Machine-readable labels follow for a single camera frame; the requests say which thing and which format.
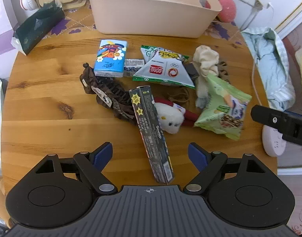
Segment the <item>beige plastic basket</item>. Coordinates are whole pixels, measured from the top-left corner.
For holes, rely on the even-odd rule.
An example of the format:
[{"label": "beige plastic basket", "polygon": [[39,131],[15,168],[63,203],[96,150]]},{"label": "beige plastic basket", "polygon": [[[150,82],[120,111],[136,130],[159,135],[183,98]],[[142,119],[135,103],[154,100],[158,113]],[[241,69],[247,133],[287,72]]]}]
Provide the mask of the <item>beige plastic basket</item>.
[{"label": "beige plastic basket", "polygon": [[221,11],[218,0],[90,0],[95,25],[104,34],[198,38]]}]

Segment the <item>black cardboard box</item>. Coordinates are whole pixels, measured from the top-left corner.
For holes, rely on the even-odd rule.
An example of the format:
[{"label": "black cardboard box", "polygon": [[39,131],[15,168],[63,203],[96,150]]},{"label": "black cardboard box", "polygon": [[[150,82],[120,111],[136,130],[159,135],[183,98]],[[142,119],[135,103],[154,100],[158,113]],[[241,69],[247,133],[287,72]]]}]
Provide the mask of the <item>black cardboard box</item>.
[{"label": "black cardboard box", "polygon": [[151,87],[137,87],[129,92],[154,177],[157,182],[168,184],[174,178],[173,169],[163,131],[158,122]]}]

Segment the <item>round wooden table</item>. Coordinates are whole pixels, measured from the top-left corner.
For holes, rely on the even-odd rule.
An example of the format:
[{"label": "round wooden table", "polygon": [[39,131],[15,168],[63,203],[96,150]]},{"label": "round wooden table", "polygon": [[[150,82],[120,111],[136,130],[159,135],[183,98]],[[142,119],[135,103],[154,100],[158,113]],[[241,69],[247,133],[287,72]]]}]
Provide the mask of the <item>round wooden table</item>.
[{"label": "round wooden table", "polygon": [[[103,35],[90,31],[42,40],[28,56],[18,53],[3,107],[1,153],[6,191],[46,154],[72,157],[80,151],[91,152],[105,141],[112,143],[114,155],[103,174],[118,188],[124,184],[157,184],[138,127],[114,118],[111,110],[96,103],[96,95],[85,94],[79,81],[82,64],[94,64],[102,38],[128,41],[127,58],[142,58],[142,44],[165,47],[189,56],[199,45],[208,45],[227,62],[231,83],[253,96],[239,141],[201,128],[181,127],[177,134],[165,133],[175,174],[172,184],[183,187],[198,173],[188,159],[190,142],[196,142],[209,152],[222,151],[229,157],[254,153],[276,172],[276,158],[269,157],[263,150],[262,125],[253,122],[250,116],[257,99],[251,84],[253,60],[245,45],[204,35],[198,39],[186,39]],[[261,101],[267,104],[257,73],[255,78]],[[127,90],[145,85],[130,78],[120,80]],[[151,84],[151,87],[154,96],[165,96],[176,88],[158,84]],[[190,90],[190,96],[189,109],[194,111],[194,90]]]}]

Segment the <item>white power strip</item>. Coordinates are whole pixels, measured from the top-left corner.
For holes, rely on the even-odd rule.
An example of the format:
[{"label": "white power strip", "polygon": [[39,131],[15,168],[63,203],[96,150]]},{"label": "white power strip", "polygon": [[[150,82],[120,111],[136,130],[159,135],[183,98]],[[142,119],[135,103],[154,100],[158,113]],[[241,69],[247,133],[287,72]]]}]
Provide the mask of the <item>white power strip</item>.
[{"label": "white power strip", "polygon": [[277,129],[264,125],[262,130],[262,142],[265,152],[271,157],[278,157],[283,154],[286,141]]}]

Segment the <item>red logo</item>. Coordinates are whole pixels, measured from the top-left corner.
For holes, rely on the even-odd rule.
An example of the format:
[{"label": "red logo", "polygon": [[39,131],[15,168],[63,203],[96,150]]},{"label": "red logo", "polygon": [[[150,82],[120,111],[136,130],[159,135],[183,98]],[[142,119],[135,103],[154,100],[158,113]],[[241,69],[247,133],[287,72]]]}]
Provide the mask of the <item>red logo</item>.
[{"label": "red logo", "polygon": [[157,65],[150,66],[150,73],[161,75],[163,72],[163,68]]},{"label": "red logo", "polygon": [[178,75],[178,70],[176,68],[171,68],[169,69],[168,74],[170,77],[176,77]]}]

